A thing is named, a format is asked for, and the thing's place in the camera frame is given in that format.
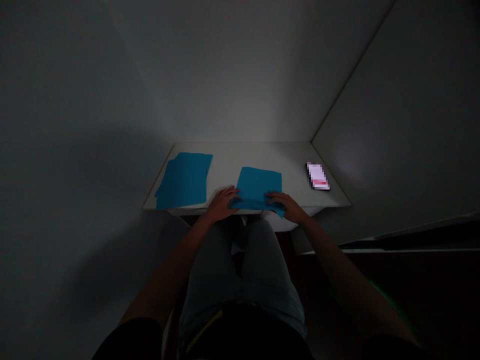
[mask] gray pants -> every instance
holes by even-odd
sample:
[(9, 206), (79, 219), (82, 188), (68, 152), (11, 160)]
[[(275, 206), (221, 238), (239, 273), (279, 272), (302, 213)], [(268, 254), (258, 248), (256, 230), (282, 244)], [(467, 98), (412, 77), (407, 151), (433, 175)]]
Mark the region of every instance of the gray pants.
[(304, 308), (270, 224), (261, 219), (247, 226), (240, 236), (248, 241), (241, 277), (232, 262), (232, 236), (213, 226), (203, 240), (180, 316), (180, 348), (229, 301), (254, 303), (304, 338), (307, 335)]

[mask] stack of blue paper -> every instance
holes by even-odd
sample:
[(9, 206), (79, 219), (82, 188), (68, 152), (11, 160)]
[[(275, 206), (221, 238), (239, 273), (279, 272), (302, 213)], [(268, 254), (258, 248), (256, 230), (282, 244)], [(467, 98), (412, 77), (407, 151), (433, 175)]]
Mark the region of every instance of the stack of blue paper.
[(155, 193), (156, 209), (178, 208), (207, 201), (207, 175), (213, 155), (180, 152), (169, 160)]
[(271, 199), (265, 196), (269, 192), (282, 192), (282, 174), (276, 171), (262, 170), (254, 167), (242, 167), (237, 189), (241, 200), (233, 199), (233, 209), (273, 210), (281, 218), (285, 209), (281, 204), (267, 204)]

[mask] smartphone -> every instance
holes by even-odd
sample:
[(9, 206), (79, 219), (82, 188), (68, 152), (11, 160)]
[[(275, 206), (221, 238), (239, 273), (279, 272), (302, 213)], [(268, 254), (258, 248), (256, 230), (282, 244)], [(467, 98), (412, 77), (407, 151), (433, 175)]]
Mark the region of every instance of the smartphone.
[(324, 168), (318, 162), (307, 162), (306, 169), (313, 190), (330, 190)]

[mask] hand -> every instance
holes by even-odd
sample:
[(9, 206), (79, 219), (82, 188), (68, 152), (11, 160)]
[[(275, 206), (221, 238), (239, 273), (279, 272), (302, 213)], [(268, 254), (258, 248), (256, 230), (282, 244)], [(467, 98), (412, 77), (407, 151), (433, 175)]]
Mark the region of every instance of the hand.
[(285, 208), (285, 219), (296, 224), (301, 224), (310, 218), (310, 216), (290, 197), (290, 195), (283, 192), (268, 192), (265, 195), (271, 198), (267, 204), (280, 203), (283, 205)]
[(228, 218), (230, 215), (235, 214), (239, 209), (230, 209), (229, 204), (233, 198), (240, 199), (237, 193), (240, 189), (236, 189), (233, 185), (220, 190), (215, 194), (215, 197), (208, 205), (208, 209), (204, 216), (208, 218), (212, 223), (219, 220)]

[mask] black shirt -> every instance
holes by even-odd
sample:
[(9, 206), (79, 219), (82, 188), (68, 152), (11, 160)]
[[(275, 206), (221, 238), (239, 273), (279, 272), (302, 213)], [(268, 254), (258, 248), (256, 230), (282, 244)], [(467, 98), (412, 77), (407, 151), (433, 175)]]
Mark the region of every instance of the black shirt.
[[(313, 359), (302, 336), (287, 323), (258, 307), (235, 305), (193, 334), (181, 360), (193, 359)], [(137, 318), (116, 328), (101, 344), (93, 360), (162, 357), (162, 329), (151, 318)], [(376, 335), (365, 342), (362, 359), (427, 359), (413, 343), (391, 335)]]

